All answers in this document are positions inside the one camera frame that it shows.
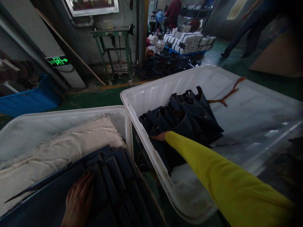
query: person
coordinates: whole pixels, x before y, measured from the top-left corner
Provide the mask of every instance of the person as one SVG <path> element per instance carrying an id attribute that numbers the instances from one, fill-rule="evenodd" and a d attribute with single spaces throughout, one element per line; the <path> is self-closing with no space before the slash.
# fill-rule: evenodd
<path id="1" fill-rule="evenodd" d="M 243 16 L 245 20 L 253 9 L 262 0 L 257 0 L 251 9 Z M 222 57 L 227 58 L 233 48 L 239 43 L 241 38 L 249 31 L 247 35 L 246 49 L 242 58 L 246 58 L 251 55 L 257 48 L 262 30 L 279 14 L 282 12 L 282 4 L 278 4 L 277 0 L 263 0 L 262 4 L 257 10 L 255 10 L 250 18 L 244 23 L 239 33 L 230 42 L 228 47 L 225 49 L 224 53 L 221 54 Z"/>
<path id="2" fill-rule="evenodd" d="M 286 226 L 296 205 L 215 151 L 175 132 L 166 141 L 189 164 L 231 226 Z"/>
<path id="3" fill-rule="evenodd" d="M 164 24 L 164 34 L 166 34 L 167 26 L 173 24 L 176 25 L 178 22 L 178 16 L 181 12 L 181 0 L 173 0 L 167 11 L 165 12 L 165 17 L 167 17 L 166 22 Z"/>

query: human hand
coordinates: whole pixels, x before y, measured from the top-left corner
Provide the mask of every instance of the human hand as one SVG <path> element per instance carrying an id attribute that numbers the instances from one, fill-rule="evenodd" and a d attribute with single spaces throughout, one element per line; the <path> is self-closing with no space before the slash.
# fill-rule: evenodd
<path id="1" fill-rule="evenodd" d="M 160 133 L 157 136 L 151 136 L 151 138 L 154 139 L 154 140 L 165 141 L 165 135 L 166 135 L 166 133 L 168 133 L 168 131 L 162 132 L 162 133 Z"/>
<path id="2" fill-rule="evenodd" d="M 66 210 L 61 227 L 83 227 L 87 221 L 92 205 L 94 178 L 91 172 L 86 173 L 74 183 L 66 196 Z"/>

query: cream cloth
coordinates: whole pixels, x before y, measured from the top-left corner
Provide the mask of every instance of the cream cloth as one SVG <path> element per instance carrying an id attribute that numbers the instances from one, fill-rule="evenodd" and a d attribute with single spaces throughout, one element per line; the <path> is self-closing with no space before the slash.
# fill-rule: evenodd
<path id="1" fill-rule="evenodd" d="M 0 216 L 29 193 L 5 203 L 29 186 L 67 164 L 106 145 L 126 148 L 108 115 L 58 133 L 37 146 L 2 163 L 0 171 Z"/>

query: blue tray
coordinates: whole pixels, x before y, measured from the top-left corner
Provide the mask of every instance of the blue tray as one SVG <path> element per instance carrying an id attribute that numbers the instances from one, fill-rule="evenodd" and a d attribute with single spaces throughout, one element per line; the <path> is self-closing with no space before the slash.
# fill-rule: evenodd
<path id="1" fill-rule="evenodd" d="M 46 74 L 41 76 L 42 79 L 36 88 L 0 97 L 0 113 L 18 117 L 22 114 L 40 113 L 58 107 L 61 96 L 54 89 L 59 89 Z"/>

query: yellow long sleeve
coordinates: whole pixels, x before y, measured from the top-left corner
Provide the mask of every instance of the yellow long sleeve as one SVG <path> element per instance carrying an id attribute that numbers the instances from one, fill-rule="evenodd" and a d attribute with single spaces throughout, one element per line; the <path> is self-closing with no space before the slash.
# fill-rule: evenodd
<path id="1" fill-rule="evenodd" d="M 174 132 L 165 140 L 208 190 L 231 226 L 285 226 L 295 204 L 215 151 Z"/>

